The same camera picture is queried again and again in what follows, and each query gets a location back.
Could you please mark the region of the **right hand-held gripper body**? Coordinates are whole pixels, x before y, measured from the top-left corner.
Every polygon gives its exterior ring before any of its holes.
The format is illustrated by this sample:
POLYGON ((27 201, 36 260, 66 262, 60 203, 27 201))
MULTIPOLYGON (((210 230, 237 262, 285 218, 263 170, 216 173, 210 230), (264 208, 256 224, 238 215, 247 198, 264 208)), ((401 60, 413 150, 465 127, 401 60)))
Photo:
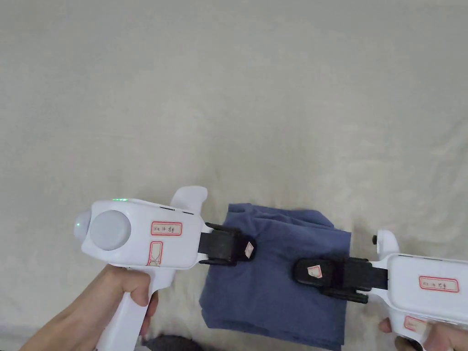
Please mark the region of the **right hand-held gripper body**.
POLYGON ((378 255, 372 266, 386 271, 387 286, 372 288, 368 296, 385 306, 396 335, 421 347, 436 323, 467 328, 466 261, 403 254, 388 230, 372 240, 378 255))

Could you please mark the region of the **person's left hand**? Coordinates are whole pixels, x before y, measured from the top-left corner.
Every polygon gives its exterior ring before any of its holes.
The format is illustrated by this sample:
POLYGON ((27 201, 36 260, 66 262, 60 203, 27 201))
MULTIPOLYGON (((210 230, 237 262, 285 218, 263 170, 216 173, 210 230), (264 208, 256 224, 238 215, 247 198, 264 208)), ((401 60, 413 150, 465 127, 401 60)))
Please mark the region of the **person's left hand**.
POLYGON ((149 295, 148 274, 108 265, 53 323, 47 351, 93 351, 124 294, 145 312, 140 335, 149 330, 158 294, 149 295))

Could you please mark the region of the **person's right hand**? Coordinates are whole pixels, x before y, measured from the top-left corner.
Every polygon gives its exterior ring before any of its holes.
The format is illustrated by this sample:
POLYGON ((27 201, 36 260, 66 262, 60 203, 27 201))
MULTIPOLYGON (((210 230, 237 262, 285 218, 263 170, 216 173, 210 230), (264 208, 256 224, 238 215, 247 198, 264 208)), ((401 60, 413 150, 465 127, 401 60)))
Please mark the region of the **person's right hand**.
MULTIPOLYGON (((391 333, 389 318, 383 319, 378 329, 383 333, 391 333)), ((396 337, 395 347, 398 351, 416 351, 409 341, 402 337, 396 337)), ((468 332, 446 324, 433 324, 423 347, 426 351, 467 351, 468 332)))

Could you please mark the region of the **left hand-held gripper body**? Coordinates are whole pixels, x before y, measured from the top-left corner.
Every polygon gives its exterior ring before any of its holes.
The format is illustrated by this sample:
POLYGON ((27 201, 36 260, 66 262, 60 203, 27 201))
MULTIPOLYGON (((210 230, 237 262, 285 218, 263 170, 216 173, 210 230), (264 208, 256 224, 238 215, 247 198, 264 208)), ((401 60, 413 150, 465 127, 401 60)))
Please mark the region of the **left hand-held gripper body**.
POLYGON ((149 295, 170 287, 177 270, 207 259, 199 253, 207 189, 179 188, 169 205, 138 199, 102 200, 80 213, 74 235, 81 250, 106 264, 150 276, 149 295))

